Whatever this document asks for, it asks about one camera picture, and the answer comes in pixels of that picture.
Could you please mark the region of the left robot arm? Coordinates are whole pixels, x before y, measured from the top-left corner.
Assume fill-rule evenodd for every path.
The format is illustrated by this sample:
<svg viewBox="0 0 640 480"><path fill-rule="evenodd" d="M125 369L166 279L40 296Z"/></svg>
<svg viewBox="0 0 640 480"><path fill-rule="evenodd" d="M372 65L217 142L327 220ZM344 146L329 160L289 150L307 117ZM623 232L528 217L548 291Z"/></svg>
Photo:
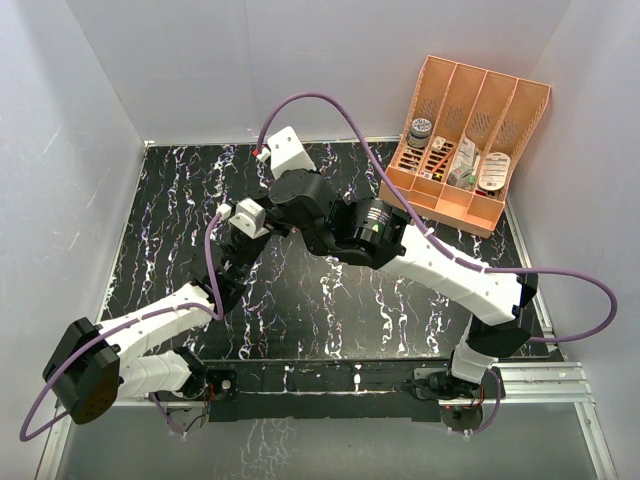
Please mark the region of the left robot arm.
<svg viewBox="0 0 640 480"><path fill-rule="evenodd" d="M122 398L177 392L200 396L207 376L193 355L149 352L194 328L220 321L237 305L250 270L270 238L287 235L292 225L276 207L245 200L218 208L215 221L231 228L224 241L207 238L204 257L194 259L192 278L183 287L136 312L102 323L72 322L43 371L53 393L77 425L103 415Z"/></svg>

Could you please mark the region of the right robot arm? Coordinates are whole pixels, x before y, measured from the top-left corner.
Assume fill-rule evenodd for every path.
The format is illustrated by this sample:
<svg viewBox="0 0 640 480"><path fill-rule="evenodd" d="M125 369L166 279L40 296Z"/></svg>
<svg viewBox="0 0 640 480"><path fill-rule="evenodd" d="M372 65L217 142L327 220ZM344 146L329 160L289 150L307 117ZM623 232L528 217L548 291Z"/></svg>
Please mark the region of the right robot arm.
<svg viewBox="0 0 640 480"><path fill-rule="evenodd" d="M448 369L415 382L423 397L471 397L494 362L530 339L519 318L537 293L536 274L466 268L457 250L433 245L406 212L378 198L346 202L315 171L284 172L269 200L283 221L300 231L311 254L418 282L470 311Z"/></svg>

